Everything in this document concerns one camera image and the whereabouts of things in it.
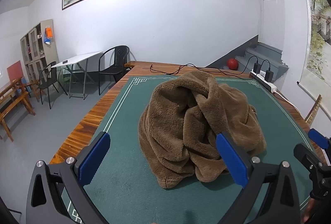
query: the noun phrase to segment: red ball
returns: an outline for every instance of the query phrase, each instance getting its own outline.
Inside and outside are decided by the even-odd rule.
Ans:
[[[226,65],[229,67],[230,70],[238,70],[238,61],[234,58],[228,59]]]

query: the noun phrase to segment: power strip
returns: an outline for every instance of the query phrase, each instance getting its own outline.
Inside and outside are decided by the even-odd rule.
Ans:
[[[269,90],[271,93],[277,91],[277,87],[273,83],[269,83],[264,80],[265,72],[260,71],[260,73],[255,73],[253,70],[249,73],[254,79],[256,79],[263,87]]]

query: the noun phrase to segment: gray floor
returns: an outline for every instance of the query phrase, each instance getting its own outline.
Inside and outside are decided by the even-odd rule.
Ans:
[[[75,90],[82,91],[81,86],[77,84]],[[57,93],[53,90],[51,110],[47,96],[43,95],[46,100],[43,105],[32,97],[30,101],[35,116],[19,104],[5,118],[14,142],[0,126],[3,138],[0,140],[0,196],[8,208],[23,213],[21,217],[13,213],[20,223],[25,224],[26,198],[34,165],[38,160],[49,163],[63,141],[100,99],[97,85],[88,85],[87,92],[89,95],[83,100],[69,99],[61,91]]]

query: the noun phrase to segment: brown blanket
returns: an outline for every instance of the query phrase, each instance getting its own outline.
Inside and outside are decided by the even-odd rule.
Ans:
[[[215,146],[227,131],[251,156],[266,143],[246,95],[217,84],[208,73],[191,71],[158,85],[139,120],[139,143],[162,188],[194,173],[211,182],[226,169]]]

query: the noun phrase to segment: silver screw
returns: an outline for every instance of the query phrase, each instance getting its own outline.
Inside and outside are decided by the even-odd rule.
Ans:
[[[75,161],[75,158],[74,158],[74,157],[69,157],[69,158],[66,159],[66,163],[67,163],[67,164],[71,164],[71,163],[73,163],[74,161]]]
[[[252,162],[253,162],[253,163],[260,163],[261,160],[260,160],[259,157],[252,157]]]
[[[40,160],[40,161],[38,161],[37,163],[36,163],[36,166],[37,167],[41,167],[41,166],[43,166],[44,165],[44,162],[42,161],[42,160]]]
[[[282,165],[285,167],[285,168],[288,168],[290,166],[290,164],[287,162],[287,161],[283,161],[282,162]]]

